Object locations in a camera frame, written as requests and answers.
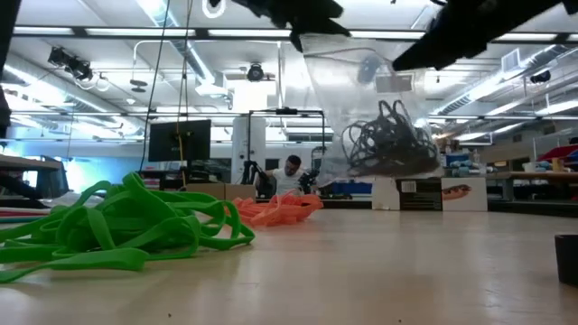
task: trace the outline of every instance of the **green elastic band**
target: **green elastic band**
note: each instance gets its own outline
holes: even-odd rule
[[[98,190],[107,192],[105,200],[85,207]],[[200,222],[195,212],[210,219]],[[225,225],[230,238],[215,238]],[[44,263],[0,271],[0,283],[41,269],[139,271],[147,260],[191,257],[199,246],[227,250],[254,238],[232,203],[203,193],[147,190],[137,174],[129,173],[123,185],[100,181],[70,207],[55,207],[46,218],[1,230],[0,264]]]

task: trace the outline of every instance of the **computer monitor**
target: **computer monitor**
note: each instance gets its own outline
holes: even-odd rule
[[[208,160],[210,158],[210,120],[179,123],[182,140],[182,158],[177,135],[177,123],[151,125],[148,145],[149,162]]]

